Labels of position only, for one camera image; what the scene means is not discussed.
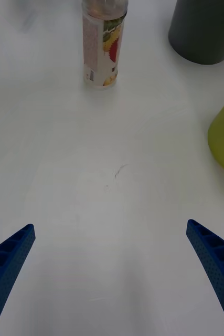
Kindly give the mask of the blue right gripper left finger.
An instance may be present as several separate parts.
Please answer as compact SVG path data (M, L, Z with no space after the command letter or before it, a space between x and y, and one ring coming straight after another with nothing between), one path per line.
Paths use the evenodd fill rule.
M35 239L33 224L27 224L0 244L0 316Z

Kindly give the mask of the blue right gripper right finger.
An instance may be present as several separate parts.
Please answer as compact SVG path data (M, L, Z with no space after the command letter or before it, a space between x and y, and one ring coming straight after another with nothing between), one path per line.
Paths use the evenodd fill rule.
M193 219L187 222L186 236L224 311L224 240Z

